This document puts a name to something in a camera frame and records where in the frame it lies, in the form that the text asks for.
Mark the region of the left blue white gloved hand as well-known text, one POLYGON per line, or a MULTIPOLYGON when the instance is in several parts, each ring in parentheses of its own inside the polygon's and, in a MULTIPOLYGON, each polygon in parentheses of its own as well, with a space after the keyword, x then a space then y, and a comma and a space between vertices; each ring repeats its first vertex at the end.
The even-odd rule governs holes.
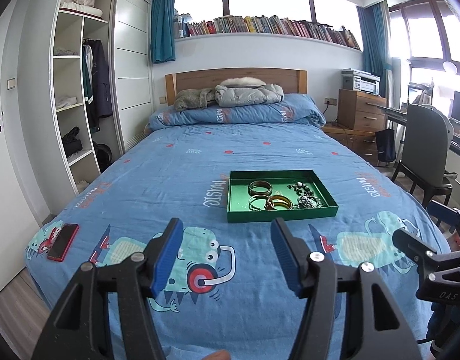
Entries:
POLYGON ((225 349, 221 349, 205 356, 202 360, 231 360, 231 354, 225 349))

